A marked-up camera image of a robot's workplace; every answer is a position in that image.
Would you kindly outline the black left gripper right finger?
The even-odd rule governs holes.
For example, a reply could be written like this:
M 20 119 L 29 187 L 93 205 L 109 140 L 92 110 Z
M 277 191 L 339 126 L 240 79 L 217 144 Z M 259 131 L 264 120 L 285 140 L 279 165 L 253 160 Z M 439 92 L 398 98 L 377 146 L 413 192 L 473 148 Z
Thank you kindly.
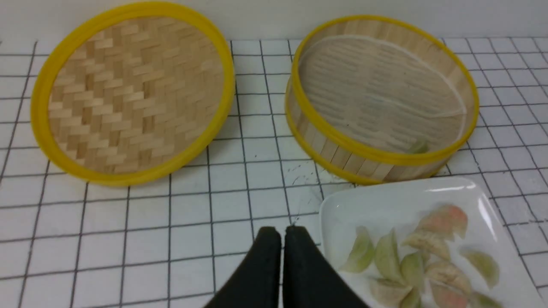
M 307 229 L 288 226 L 283 266 L 285 308 L 367 308 L 323 257 Z

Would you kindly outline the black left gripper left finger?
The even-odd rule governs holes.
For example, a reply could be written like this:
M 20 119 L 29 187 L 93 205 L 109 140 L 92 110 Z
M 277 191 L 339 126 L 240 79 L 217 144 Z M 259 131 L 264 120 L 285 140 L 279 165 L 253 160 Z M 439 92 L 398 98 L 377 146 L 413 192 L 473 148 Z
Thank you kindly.
M 281 247 L 276 228 L 260 228 L 243 261 L 205 307 L 277 308 Z

